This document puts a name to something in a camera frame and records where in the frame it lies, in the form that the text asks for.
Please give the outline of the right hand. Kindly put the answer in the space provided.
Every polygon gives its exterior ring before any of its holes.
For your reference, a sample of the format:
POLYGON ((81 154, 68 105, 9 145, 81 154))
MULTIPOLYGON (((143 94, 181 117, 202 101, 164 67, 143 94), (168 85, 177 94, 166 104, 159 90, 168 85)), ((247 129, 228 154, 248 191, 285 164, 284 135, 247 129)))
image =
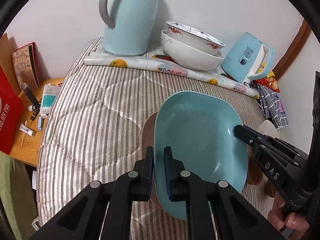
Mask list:
POLYGON ((267 220, 277 229, 280 230, 283 226, 292 229, 292 233, 289 235, 288 239, 301 239, 304 233, 309 228, 308 222, 304 217, 296 214, 290 213, 288 216, 284 217, 283 209, 285 206, 285 201, 276 192, 274 198, 273 206, 271 211, 267 215, 267 220))

